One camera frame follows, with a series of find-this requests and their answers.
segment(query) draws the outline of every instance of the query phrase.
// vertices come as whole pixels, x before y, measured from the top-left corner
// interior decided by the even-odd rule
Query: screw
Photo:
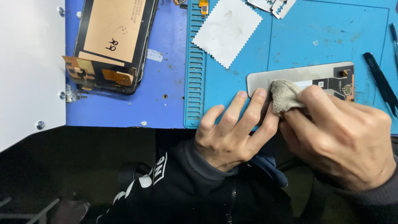
[[[58,13],[60,16],[64,17],[65,16],[65,10],[62,7],[58,7]]]
[[[58,96],[61,100],[65,99],[65,92],[60,92]]]
[[[43,129],[44,128],[44,121],[41,120],[41,121],[37,122],[36,123],[36,127],[39,130]]]

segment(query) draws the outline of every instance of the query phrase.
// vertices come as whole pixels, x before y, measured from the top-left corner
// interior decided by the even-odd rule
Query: fingernail
[[[265,97],[267,95],[267,92],[263,88],[258,88],[257,89],[257,94],[259,94],[262,97]]]
[[[241,96],[241,97],[247,97],[248,96],[248,94],[245,92],[245,91],[239,91],[239,96]]]

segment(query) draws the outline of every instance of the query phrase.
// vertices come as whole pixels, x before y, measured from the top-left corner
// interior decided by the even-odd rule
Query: gray cloth
[[[305,107],[305,104],[298,102],[296,98],[301,88],[289,80],[274,80],[270,84],[269,91],[273,100],[272,112],[279,117],[283,117],[282,113],[293,107]]]

